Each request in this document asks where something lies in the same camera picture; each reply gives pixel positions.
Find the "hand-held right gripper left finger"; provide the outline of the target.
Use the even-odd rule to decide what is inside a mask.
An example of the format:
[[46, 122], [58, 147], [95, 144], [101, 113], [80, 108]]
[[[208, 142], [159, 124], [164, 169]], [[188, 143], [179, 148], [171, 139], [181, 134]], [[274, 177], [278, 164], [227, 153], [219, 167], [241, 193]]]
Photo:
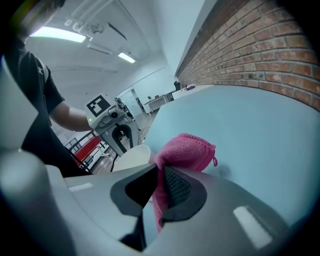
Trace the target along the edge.
[[63, 178], [47, 167], [53, 207], [46, 230], [59, 252], [145, 252], [143, 208], [157, 184], [157, 166]]

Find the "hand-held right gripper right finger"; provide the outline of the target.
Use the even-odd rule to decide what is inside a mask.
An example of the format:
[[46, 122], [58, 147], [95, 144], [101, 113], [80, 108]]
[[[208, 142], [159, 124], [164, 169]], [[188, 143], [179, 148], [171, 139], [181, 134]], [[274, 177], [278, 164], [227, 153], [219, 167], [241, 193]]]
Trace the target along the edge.
[[168, 210], [149, 256], [273, 256], [287, 224], [234, 182], [166, 166]]

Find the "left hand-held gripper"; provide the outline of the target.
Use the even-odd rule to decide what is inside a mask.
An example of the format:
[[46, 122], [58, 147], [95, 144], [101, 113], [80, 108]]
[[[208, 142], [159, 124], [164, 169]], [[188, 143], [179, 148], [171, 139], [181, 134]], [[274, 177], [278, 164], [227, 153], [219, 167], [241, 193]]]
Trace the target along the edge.
[[124, 134], [129, 139], [131, 148], [140, 144], [140, 130], [137, 123], [118, 100], [101, 93], [85, 104], [84, 110], [89, 126], [97, 136], [106, 140], [120, 157], [127, 150], [118, 139], [119, 134]]

